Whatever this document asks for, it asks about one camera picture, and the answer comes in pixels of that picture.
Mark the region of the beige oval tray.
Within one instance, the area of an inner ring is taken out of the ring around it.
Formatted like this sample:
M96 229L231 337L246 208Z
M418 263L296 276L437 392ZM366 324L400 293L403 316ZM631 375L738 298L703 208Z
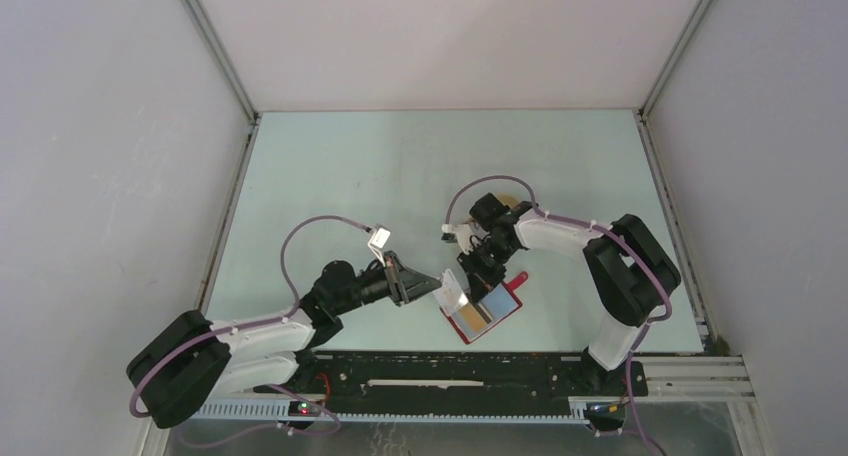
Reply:
M471 206L467 223L472 227L472 234L477 239L483 240L490 234L509 238L514 234L518 219L528 208L527 201L489 192Z

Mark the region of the white credit card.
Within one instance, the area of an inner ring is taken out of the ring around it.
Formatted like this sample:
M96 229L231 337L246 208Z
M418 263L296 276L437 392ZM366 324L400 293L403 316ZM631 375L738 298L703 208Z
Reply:
M441 286L433 291L433 295L445 315L452 316L471 303L451 269L441 274L440 282Z

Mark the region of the gold card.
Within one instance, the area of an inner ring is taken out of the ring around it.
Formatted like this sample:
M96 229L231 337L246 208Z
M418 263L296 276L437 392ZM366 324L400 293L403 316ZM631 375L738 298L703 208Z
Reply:
M461 307L456 315L470 331L474 332L482 331L492 322L492 317L485 308L471 303Z

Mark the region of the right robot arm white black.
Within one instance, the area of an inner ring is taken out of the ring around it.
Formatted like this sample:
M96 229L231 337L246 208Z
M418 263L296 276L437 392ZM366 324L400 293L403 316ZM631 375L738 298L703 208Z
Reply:
M672 258L637 216L608 224L555 216L532 201L514 205L492 193L478 199L464 224L443 223L442 238L460 248L457 261L473 302L502 283L520 251L575 254L589 270L605 310L599 332L584 351L585 387L606 394L622 379L621 366L636 347L655 309L669 308L682 277Z

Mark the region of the red card holder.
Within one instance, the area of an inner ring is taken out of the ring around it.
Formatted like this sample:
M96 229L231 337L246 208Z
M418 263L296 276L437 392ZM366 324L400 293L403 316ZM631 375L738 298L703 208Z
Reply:
M456 313L452 316L447 316L441 309L440 312L446 318L463 343L471 345L523 307L523 303L516 295L516 290L524 285L528 279L529 274L526 271L522 271L512 280L498 285L478 304L475 304L479 305L481 308L485 308L492 317L492 322L482 331L470 331L469 328L459 320Z

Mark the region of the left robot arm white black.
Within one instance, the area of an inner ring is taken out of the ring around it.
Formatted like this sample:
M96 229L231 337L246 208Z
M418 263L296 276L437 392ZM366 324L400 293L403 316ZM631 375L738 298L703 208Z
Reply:
M213 321L185 311L128 364L130 412L168 429L212 398L267 385L304 392L316 379L309 352L342 330L344 314L384 299L403 307L441 286L388 251L360 271L329 262L297 304L277 313Z

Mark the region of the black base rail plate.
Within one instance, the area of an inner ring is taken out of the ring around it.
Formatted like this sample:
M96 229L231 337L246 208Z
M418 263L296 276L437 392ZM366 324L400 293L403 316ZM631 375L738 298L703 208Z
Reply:
M556 352L308 351L284 388L326 396L330 411L474 416L555 415L569 404L648 393L643 366L603 376Z

